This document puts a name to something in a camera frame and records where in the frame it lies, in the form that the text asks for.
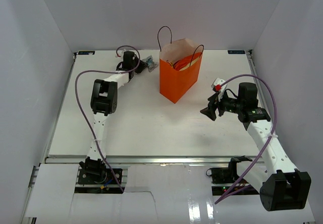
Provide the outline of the silver blue snack packet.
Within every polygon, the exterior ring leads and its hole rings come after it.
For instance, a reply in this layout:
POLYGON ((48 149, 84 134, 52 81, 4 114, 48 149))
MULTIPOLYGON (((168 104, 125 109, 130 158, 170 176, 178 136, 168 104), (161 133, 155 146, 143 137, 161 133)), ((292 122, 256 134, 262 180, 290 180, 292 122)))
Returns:
POLYGON ((154 69, 156 69, 159 66, 158 62, 156 62, 153 59, 153 56, 152 55, 144 58, 142 61, 147 66, 149 72, 152 72, 154 69))

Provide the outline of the large red chips bag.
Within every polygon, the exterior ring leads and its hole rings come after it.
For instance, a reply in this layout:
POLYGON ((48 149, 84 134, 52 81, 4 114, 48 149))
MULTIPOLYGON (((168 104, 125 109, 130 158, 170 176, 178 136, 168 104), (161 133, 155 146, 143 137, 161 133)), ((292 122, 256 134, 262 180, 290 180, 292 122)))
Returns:
POLYGON ((176 71, 183 71, 190 66, 193 66, 199 59, 201 54, 189 55, 173 64, 173 68, 176 71))

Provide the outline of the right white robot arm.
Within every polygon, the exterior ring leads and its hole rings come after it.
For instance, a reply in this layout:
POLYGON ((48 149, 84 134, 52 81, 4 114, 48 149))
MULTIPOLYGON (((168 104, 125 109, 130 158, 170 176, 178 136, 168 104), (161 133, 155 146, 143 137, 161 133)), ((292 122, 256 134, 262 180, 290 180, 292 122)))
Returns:
POLYGON ((288 158, 278 137, 271 131, 273 122, 267 111, 258 105, 258 90, 254 83, 239 84, 238 94, 229 97, 227 88, 220 78, 212 84, 214 95, 208 98, 208 105, 200 112, 214 121, 224 113, 238 116, 247 133, 255 142, 266 169, 256 166, 258 157, 231 158, 228 178, 233 182, 225 194, 229 196, 242 180, 245 180, 260 195, 260 201, 267 211, 303 209, 311 185, 308 172, 301 172, 288 158))

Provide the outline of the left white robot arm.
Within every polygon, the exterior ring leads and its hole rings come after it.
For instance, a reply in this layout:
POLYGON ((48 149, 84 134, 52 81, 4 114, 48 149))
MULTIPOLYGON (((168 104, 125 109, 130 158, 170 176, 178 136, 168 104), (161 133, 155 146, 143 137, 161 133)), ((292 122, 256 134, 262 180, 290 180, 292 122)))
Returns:
POLYGON ((93 112, 94 121, 91 123, 87 118, 78 96, 77 84, 81 75, 90 73, 90 70, 80 73, 75 80, 75 96, 78 106, 83 114, 90 131, 93 135, 93 143, 84 162, 80 162, 81 168, 95 182, 102 183, 106 179, 106 154, 101 147, 101 137, 104 132, 104 124, 108 116, 117 109, 118 90, 129 83, 134 75, 141 73, 146 65, 141 61, 140 54, 133 51, 125 51, 123 60, 118 63, 116 70, 110 72, 105 79, 96 79, 90 99, 90 107, 93 112))

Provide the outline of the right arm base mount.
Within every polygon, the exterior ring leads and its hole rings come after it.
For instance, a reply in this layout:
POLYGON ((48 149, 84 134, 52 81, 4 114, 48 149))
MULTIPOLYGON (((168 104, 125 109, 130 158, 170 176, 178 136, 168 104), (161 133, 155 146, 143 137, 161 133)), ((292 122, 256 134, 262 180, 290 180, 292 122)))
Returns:
POLYGON ((238 179, 228 167, 212 167, 205 174, 213 184, 232 184, 238 179))

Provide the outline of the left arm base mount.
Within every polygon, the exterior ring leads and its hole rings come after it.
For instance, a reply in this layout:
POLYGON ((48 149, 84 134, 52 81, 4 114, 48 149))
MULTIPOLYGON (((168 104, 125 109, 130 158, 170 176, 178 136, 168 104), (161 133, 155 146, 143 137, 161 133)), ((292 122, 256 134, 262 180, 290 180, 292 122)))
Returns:
POLYGON ((79 185, 116 185, 117 181, 110 169, 99 171, 96 174, 80 169, 77 183, 79 185))

